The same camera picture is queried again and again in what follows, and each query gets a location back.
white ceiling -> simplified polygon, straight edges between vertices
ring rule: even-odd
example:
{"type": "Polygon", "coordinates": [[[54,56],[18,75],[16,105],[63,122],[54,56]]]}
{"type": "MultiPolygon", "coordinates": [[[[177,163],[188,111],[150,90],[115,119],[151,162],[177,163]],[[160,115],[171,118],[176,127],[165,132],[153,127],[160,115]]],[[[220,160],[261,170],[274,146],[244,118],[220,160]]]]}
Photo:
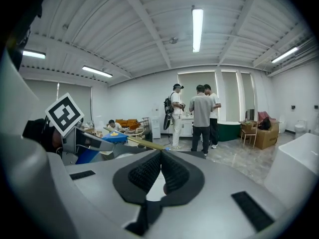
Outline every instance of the white ceiling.
{"type": "Polygon", "coordinates": [[[312,38],[287,0],[44,0],[42,7],[26,49],[45,52],[46,59],[24,57],[20,70],[54,71],[109,85],[199,65],[273,72],[291,57],[277,67],[271,59],[312,38]],[[192,5],[204,9],[199,53],[192,52],[192,5]],[[170,44],[171,37],[178,43],[170,44]],[[92,77],[83,65],[113,78],[92,77]]]}

cardboard box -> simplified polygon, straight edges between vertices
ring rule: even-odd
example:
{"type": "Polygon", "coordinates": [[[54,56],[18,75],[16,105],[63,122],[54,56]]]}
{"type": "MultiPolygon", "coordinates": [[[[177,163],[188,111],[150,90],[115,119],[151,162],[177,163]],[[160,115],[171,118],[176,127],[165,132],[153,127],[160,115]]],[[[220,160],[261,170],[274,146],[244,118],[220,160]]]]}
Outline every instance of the cardboard box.
{"type": "Polygon", "coordinates": [[[256,121],[241,122],[241,129],[244,130],[245,133],[255,133],[256,126],[257,126],[256,121]]]}
{"type": "Polygon", "coordinates": [[[269,130],[257,130],[257,138],[255,146],[260,149],[268,148],[277,142],[279,133],[279,124],[277,121],[271,121],[271,127],[269,130]]]}

gray tile floor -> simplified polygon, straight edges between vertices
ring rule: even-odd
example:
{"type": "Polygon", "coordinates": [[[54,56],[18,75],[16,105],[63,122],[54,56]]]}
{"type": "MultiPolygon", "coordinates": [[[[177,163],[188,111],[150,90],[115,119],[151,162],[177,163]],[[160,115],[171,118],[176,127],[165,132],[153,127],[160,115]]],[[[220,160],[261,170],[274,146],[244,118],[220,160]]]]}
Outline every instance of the gray tile floor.
{"type": "MultiPolygon", "coordinates": [[[[218,162],[236,168],[241,173],[251,178],[256,183],[263,186],[264,180],[268,175],[271,165],[273,164],[276,149],[294,139],[294,135],[283,133],[278,136],[276,145],[260,150],[252,148],[252,145],[240,143],[240,138],[232,141],[219,142],[216,149],[209,149],[207,161],[218,162]]],[[[161,139],[154,139],[153,142],[165,145],[169,143],[167,136],[161,139]]],[[[191,137],[181,137],[179,139],[181,151],[190,151],[191,137]]]]}

man in white shirt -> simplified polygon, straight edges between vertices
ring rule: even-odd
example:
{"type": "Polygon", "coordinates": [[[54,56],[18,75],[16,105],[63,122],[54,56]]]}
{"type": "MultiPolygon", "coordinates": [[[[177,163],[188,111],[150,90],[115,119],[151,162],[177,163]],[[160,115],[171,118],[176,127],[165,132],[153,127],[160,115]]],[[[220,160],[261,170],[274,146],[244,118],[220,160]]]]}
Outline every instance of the man in white shirt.
{"type": "Polygon", "coordinates": [[[173,86],[173,92],[170,95],[170,101],[171,105],[174,108],[174,111],[172,113],[172,126],[173,126],[173,143],[172,143],[172,150],[180,149],[180,146],[178,145],[179,142],[179,136],[181,132],[181,111],[184,111],[185,106],[181,105],[179,103],[179,93],[180,90],[184,87],[180,84],[175,84],[173,86]]]}
{"type": "Polygon", "coordinates": [[[211,148],[216,149],[218,146],[218,123],[217,123],[217,109],[221,108],[221,103],[218,96],[212,92],[211,87],[208,84],[204,85],[205,95],[209,96],[213,100],[214,111],[210,113],[210,136],[209,140],[211,141],[211,148]]]}
{"type": "Polygon", "coordinates": [[[106,125],[110,130],[116,130],[118,132],[124,132],[122,126],[117,123],[117,122],[114,122],[114,120],[110,120],[109,123],[106,125]]]}

door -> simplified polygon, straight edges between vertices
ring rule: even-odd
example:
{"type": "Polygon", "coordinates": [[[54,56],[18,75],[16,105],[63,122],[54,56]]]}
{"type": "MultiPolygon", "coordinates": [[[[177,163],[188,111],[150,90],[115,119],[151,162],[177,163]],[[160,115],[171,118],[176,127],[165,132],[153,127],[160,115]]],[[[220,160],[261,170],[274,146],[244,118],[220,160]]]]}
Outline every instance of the door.
{"type": "Polygon", "coordinates": [[[192,137],[192,120],[183,120],[181,125],[181,136],[192,137]]]}

